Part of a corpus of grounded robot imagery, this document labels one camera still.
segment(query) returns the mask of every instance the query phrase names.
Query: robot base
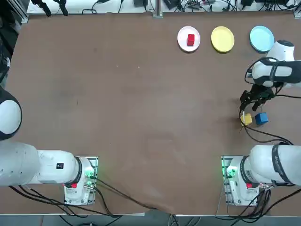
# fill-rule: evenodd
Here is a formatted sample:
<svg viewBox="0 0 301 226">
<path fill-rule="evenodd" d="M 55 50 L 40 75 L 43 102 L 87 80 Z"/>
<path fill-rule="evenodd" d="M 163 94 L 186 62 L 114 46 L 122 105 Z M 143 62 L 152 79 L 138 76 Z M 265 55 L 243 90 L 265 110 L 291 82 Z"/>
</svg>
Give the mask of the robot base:
<svg viewBox="0 0 301 226">
<path fill-rule="evenodd" d="M 78 157 L 82 164 L 80 180 L 71 188 L 64 186 L 64 202 L 70 205 L 91 205 L 95 203 L 96 180 L 89 176 L 97 177 L 98 157 Z"/>
<path fill-rule="evenodd" d="M 240 163 L 243 156 L 222 156 L 222 172 L 226 202 L 230 205 L 247 206 L 258 195 L 259 187 L 248 188 L 241 177 Z M 255 199 L 250 206 L 256 205 Z"/>
</svg>

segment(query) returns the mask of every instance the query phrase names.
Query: white plate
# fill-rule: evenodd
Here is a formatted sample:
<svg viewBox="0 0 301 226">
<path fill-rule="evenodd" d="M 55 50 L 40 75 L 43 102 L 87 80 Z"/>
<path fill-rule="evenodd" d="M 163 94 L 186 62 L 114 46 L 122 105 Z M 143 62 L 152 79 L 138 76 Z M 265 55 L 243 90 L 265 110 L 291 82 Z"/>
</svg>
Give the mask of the white plate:
<svg viewBox="0 0 301 226">
<path fill-rule="evenodd" d="M 187 38 L 188 34 L 194 34 L 194 44 L 193 46 L 187 46 Z M 178 44 L 182 50 L 185 52 L 193 52 L 195 51 L 200 43 L 201 43 L 201 36 L 199 35 L 197 29 L 194 27 L 186 26 L 182 27 L 178 32 Z"/>
</svg>

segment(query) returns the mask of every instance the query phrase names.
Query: blue block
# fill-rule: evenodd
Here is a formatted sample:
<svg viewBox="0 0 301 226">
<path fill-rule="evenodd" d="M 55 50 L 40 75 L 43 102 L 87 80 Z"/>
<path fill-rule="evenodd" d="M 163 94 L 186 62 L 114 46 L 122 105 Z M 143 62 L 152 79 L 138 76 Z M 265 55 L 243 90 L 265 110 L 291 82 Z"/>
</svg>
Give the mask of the blue block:
<svg viewBox="0 0 301 226">
<path fill-rule="evenodd" d="M 269 121 L 268 114 L 266 113 L 259 113 L 255 116 L 255 121 L 257 125 L 263 125 Z"/>
</svg>

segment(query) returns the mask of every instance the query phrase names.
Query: red block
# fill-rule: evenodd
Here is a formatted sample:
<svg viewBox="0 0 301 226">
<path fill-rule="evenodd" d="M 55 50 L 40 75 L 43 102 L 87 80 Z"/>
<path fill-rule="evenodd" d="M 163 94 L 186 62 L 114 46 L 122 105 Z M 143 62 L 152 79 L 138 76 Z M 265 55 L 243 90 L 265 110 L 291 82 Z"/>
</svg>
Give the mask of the red block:
<svg viewBox="0 0 301 226">
<path fill-rule="evenodd" d="M 194 44 L 194 34 L 188 34 L 187 46 L 193 46 Z"/>
</svg>

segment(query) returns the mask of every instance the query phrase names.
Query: blue plate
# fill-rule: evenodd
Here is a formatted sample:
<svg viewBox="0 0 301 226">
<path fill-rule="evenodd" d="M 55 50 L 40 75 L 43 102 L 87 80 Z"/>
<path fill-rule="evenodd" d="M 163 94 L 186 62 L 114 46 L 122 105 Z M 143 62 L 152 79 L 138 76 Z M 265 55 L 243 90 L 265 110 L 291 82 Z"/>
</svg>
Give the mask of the blue plate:
<svg viewBox="0 0 301 226">
<path fill-rule="evenodd" d="M 261 53 L 268 52 L 274 45 L 273 33 L 264 26 L 256 26 L 250 32 L 250 42 Z"/>
</svg>

